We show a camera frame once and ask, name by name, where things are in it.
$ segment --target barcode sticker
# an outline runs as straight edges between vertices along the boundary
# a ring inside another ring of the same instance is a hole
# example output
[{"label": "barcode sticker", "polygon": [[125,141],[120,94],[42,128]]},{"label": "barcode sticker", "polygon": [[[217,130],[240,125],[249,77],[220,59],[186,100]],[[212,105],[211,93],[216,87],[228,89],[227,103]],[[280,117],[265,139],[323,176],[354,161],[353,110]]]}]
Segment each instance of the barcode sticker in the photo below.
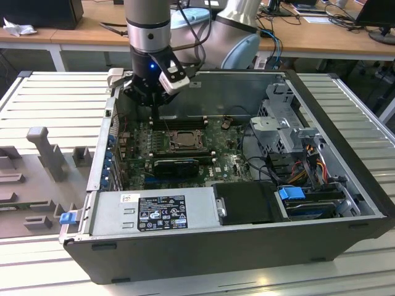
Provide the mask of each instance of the barcode sticker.
[{"label": "barcode sticker", "polygon": [[138,202],[139,198],[140,198],[139,193],[121,194],[121,202]]}]

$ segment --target computer case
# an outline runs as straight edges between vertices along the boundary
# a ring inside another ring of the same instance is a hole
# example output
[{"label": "computer case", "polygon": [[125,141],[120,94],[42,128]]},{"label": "computer case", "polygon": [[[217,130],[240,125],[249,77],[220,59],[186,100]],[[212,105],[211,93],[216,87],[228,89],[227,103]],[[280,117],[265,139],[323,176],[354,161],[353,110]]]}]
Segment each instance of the computer case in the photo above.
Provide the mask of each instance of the computer case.
[{"label": "computer case", "polygon": [[82,18],[81,0],[2,0],[0,19],[18,25],[73,30]]}]

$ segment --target motherboard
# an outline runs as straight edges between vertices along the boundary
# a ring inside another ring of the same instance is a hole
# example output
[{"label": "motherboard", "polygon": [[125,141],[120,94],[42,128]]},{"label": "motherboard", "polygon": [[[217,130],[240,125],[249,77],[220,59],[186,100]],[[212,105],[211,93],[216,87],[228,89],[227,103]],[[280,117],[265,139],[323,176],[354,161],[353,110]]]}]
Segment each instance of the motherboard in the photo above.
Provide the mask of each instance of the motherboard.
[{"label": "motherboard", "polygon": [[128,190],[207,187],[252,181],[240,154],[245,123],[159,120],[125,123],[119,157]]}]

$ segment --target computer monitor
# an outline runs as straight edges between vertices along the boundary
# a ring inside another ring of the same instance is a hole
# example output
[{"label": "computer monitor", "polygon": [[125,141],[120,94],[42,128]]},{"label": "computer monitor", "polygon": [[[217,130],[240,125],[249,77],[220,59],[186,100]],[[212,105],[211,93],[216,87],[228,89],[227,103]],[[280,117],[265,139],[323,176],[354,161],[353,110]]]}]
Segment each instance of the computer monitor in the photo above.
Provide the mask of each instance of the computer monitor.
[{"label": "computer monitor", "polygon": [[367,0],[355,20],[356,25],[380,27],[380,31],[369,33],[371,39],[395,45],[395,36],[390,34],[395,28],[395,0]]}]

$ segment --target paper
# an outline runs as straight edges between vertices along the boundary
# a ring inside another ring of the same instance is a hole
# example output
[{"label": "paper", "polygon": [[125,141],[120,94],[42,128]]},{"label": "paper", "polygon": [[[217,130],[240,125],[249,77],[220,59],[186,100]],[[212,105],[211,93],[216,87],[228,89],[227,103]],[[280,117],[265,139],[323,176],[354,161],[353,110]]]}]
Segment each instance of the paper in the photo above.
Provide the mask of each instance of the paper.
[{"label": "paper", "polygon": [[9,34],[19,37],[20,35],[35,34],[37,31],[31,25],[17,25],[8,22],[4,18],[4,26],[2,26]]},{"label": "paper", "polygon": [[213,1],[213,0],[210,1],[210,4],[211,4],[211,6],[219,6],[220,5],[218,1]]},{"label": "paper", "polygon": [[327,17],[303,17],[309,23],[331,23]]}]

